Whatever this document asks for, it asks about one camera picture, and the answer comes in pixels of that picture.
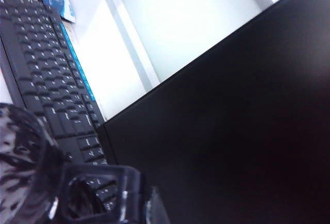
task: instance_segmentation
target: black monitor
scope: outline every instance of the black monitor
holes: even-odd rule
[[[330,223],[330,0],[279,1],[100,133],[171,223]]]

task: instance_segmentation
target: keyboard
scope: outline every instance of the keyboard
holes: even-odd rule
[[[0,0],[0,35],[14,104],[39,117],[72,162],[107,164],[95,131],[104,120],[57,10]]]

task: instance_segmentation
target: white desk surface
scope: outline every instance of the white desk surface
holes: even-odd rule
[[[108,12],[108,16],[105,16],[104,14],[107,11],[102,11],[99,18],[94,20],[95,24],[92,24],[91,22],[84,24],[83,22],[86,15],[84,12],[88,12],[82,10],[82,7],[84,7],[85,4],[86,3],[78,4],[76,7],[76,24],[72,25],[68,22],[63,23],[68,32],[73,47],[78,55],[82,69],[85,72],[89,84],[91,85],[91,89],[103,114],[103,117],[105,120],[108,120],[122,109],[130,105],[136,99],[141,97],[143,94],[145,94],[145,90],[142,83],[140,82],[139,76],[136,72],[136,69],[134,68],[129,54],[127,52],[123,52],[123,50],[125,50],[124,44],[120,34],[117,32],[118,28],[114,27],[113,25],[111,25],[111,28],[108,26],[108,24],[110,25],[111,23],[109,21],[112,19],[112,17],[110,17],[111,14]],[[105,22],[107,24],[109,28],[108,34],[112,34],[112,37],[106,38],[106,40],[103,38],[103,40],[95,41],[95,38],[97,39],[100,33],[102,33],[102,29],[104,29],[103,27],[95,29],[100,22]],[[81,31],[82,27],[87,32],[85,32],[83,35],[80,35],[79,31]],[[100,46],[99,42],[102,43],[103,50],[104,47],[108,48],[109,39],[112,39],[114,42],[114,50],[120,47],[122,48],[122,51],[118,53],[114,52],[112,55],[109,53],[109,51],[107,51],[107,54],[103,53],[102,55],[98,55],[98,57],[92,54],[92,49],[96,49],[95,51],[102,49],[97,48],[97,46]],[[108,63],[106,68],[104,67],[105,60]],[[2,73],[0,73],[0,102],[12,103]]]

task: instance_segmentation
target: white wall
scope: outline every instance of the white wall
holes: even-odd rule
[[[254,0],[122,0],[161,81],[261,9]]]
[[[105,119],[145,94],[105,0],[70,0],[77,55]]]

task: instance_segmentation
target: keyboard key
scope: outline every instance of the keyboard key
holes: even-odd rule
[[[69,98],[71,96],[69,90],[67,89],[59,89],[58,90],[62,96],[62,98]]]
[[[78,146],[81,150],[99,146],[98,139],[94,136],[78,139]]]
[[[84,157],[85,162],[93,161],[104,157],[103,151],[101,148],[91,148],[88,150],[83,150],[82,157]]]
[[[73,123],[74,129],[76,130],[76,134],[78,134],[78,135],[85,134],[85,127],[80,120],[78,120],[78,119],[72,120],[72,123]]]
[[[70,119],[79,119],[79,114],[76,109],[68,109],[67,113],[68,113]]]
[[[26,54],[24,54],[24,57],[25,57],[25,60],[27,63],[33,63],[33,64],[37,63],[37,58],[33,54],[26,53]]]
[[[39,75],[39,74],[33,74],[32,75],[32,82],[34,85],[37,85],[37,84],[42,84],[44,83],[44,79],[42,77],[42,75]]]
[[[76,105],[76,110],[78,113],[86,113],[86,107],[84,105]]]
[[[103,178],[89,178],[85,182],[94,190],[111,183],[111,181]]]
[[[28,63],[27,67],[32,74],[38,74],[41,71],[36,62]]]
[[[59,91],[50,91],[49,97],[52,101],[61,100],[63,98]]]
[[[30,44],[21,44],[21,47],[23,49],[23,52],[25,52],[25,53],[31,53],[32,54],[34,52],[32,46]]]
[[[64,112],[66,110],[65,103],[63,101],[54,102],[54,109],[56,112]]]
[[[45,108],[46,118],[55,138],[65,135],[54,108]]]
[[[36,95],[35,85],[31,81],[18,81],[18,85],[23,95]]]
[[[95,110],[97,110],[95,103],[89,103],[86,105],[88,112],[93,113]]]
[[[54,80],[53,81],[46,80],[45,85],[48,90],[56,91],[59,89],[57,83]]]
[[[95,194],[98,196],[101,202],[104,202],[105,200],[112,198],[116,192],[117,192],[117,187],[115,185],[109,185],[104,187],[103,189],[99,189],[98,191],[95,191]]]
[[[91,97],[89,97],[89,95],[87,94],[82,94],[82,99],[84,100],[85,104],[89,104],[91,102]]]
[[[41,105],[43,107],[52,107],[53,106],[53,101],[48,96],[40,96],[40,101],[41,101]]]
[[[85,134],[93,133],[94,132],[94,127],[89,119],[89,116],[87,114],[80,114],[79,119],[82,121],[84,127],[85,127]]]
[[[23,95],[23,100],[26,108],[36,115],[42,115],[44,113],[40,104],[40,99],[36,95]]]
[[[109,200],[104,201],[103,206],[106,209],[106,211],[108,211],[108,212],[112,211],[115,206],[114,199],[109,199]]]
[[[81,97],[77,94],[73,95],[72,96],[72,99],[73,99],[73,103],[75,104],[82,104],[83,102],[81,101]]]
[[[100,166],[100,165],[108,165],[108,162],[105,158],[102,158],[102,159],[97,159],[95,161],[90,161],[88,162],[94,166]]]
[[[72,122],[71,122],[68,114],[65,112],[62,112],[62,113],[58,113],[57,116],[63,126],[64,132],[66,133],[66,135],[73,136],[75,134],[75,129],[73,128]]]
[[[45,85],[36,85],[37,93],[39,96],[48,96],[49,90]]]
[[[69,98],[65,98],[65,99],[63,100],[63,102],[65,103],[65,106],[66,106],[67,109],[68,109],[68,108],[74,108],[74,107],[75,107],[75,105],[74,105],[74,103],[73,103],[73,100],[71,100],[71,99],[69,99]]]
[[[64,81],[66,82],[67,85],[74,85],[75,81],[72,76],[64,76]]]
[[[78,94],[79,93],[78,88],[75,85],[69,85],[68,90],[69,90],[70,94]]]

